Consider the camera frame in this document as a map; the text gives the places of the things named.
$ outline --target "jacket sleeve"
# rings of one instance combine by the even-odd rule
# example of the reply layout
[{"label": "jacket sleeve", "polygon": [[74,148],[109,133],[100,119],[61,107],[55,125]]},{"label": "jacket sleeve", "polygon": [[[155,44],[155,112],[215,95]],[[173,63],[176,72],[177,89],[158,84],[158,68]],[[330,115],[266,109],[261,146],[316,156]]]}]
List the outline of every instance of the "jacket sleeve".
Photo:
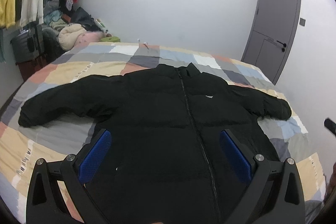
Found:
[{"label": "jacket sleeve", "polygon": [[79,117],[109,117],[125,93],[123,76],[90,75],[30,98],[21,107],[18,123],[23,127],[42,125],[66,112]]},{"label": "jacket sleeve", "polygon": [[292,116],[288,103],[260,90],[230,85],[234,97],[251,114],[287,120]]}]

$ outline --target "metal screw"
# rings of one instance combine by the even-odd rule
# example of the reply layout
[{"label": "metal screw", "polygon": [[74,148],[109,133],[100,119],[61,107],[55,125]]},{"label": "metal screw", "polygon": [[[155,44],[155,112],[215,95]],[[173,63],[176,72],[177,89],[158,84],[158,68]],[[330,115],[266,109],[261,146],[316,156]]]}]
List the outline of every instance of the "metal screw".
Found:
[{"label": "metal screw", "polygon": [[73,161],[75,159],[75,155],[74,154],[69,154],[67,157],[66,157],[67,161]]},{"label": "metal screw", "polygon": [[257,155],[255,156],[255,158],[256,158],[258,161],[263,161],[263,160],[265,159],[265,157],[264,157],[263,155],[261,155],[261,154],[257,154]]},{"label": "metal screw", "polygon": [[43,162],[44,162],[43,159],[38,159],[38,160],[36,161],[36,164],[37,164],[37,165],[41,165]]},{"label": "metal screw", "polygon": [[288,159],[287,159],[287,162],[288,162],[289,164],[294,164],[294,163],[295,163],[295,160],[293,160],[292,158],[288,158]]}]

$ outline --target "checkered blanket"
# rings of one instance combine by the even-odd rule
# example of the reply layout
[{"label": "checkered blanket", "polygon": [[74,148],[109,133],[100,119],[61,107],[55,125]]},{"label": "checkered blanket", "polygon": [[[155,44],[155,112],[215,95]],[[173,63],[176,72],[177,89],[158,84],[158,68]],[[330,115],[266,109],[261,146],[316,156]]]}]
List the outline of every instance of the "checkered blanket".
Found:
[{"label": "checkered blanket", "polygon": [[[260,71],[237,60],[193,52],[180,48],[147,46],[133,43],[82,43],[52,64],[35,73],[23,84],[3,114],[0,122],[0,195],[21,222],[26,220],[26,197],[35,162],[63,160],[89,143],[94,120],[67,114],[43,126],[22,128],[18,125],[23,103],[55,86],[71,83],[88,75],[124,75],[155,68],[163,63],[175,67],[189,63],[201,72],[226,80],[230,85],[247,86],[278,98],[285,96]],[[319,157],[310,147],[300,118],[292,109],[287,121],[260,119],[259,125],[277,150],[280,159],[292,157],[297,162],[305,200],[322,200],[325,180]],[[80,219],[63,182],[62,195],[72,216]]]}]

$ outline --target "blue gripper pad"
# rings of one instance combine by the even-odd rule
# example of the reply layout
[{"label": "blue gripper pad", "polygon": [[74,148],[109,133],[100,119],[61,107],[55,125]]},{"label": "blue gripper pad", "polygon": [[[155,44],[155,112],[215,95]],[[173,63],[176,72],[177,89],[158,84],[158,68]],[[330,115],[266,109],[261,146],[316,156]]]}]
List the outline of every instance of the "blue gripper pad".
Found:
[{"label": "blue gripper pad", "polygon": [[225,130],[220,133],[219,142],[238,179],[243,183],[250,184],[252,180],[251,165]]},{"label": "blue gripper pad", "polygon": [[111,144],[111,133],[105,130],[79,166],[78,179],[81,184],[88,183],[92,180],[106,156],[107,151],[110,149]]}]

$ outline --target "jacket collar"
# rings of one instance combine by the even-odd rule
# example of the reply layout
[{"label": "jacket collar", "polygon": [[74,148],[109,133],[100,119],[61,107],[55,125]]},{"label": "jacket collar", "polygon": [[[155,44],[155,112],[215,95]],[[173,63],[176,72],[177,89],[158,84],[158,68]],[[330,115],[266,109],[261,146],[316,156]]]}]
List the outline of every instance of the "jacket collar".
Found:
[{"label": "jacket collar", "polygon": [[176,77],[178,72],[180,72],[182,77],[189,77],[189,78],[201,74],[201,72],[195,67],[193,63],[190,63],[187,67],[179,67],[179,68],[175,68],[173,66],[165,64],[159,64],[156,67],[156,70],[158,74],[165,75],[171,78]]}]

